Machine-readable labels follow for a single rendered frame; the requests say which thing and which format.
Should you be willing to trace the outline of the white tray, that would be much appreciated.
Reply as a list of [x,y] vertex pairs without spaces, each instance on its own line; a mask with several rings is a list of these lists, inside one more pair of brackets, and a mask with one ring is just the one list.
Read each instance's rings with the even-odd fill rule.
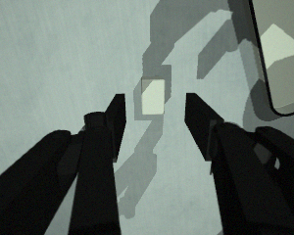
[[265,104],[294,115],[294,0],[242,0]]

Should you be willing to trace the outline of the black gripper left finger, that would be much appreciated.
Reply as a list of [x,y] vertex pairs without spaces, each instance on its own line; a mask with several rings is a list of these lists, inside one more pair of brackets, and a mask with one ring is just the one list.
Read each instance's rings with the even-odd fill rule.
[[122,235],[113,163],[125,95],[105,113],[86,114],[84,124],[78,134],[48,133],[0,174],[0,235],[44,235],[76,176],[68,235]]

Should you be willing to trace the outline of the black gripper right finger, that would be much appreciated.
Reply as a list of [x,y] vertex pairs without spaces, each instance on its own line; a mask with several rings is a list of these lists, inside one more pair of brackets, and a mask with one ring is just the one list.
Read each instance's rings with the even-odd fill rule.
[[294,235],[294,139],[224,121],[196,93],[186,93],[184,121],[211,162],[223,235]]

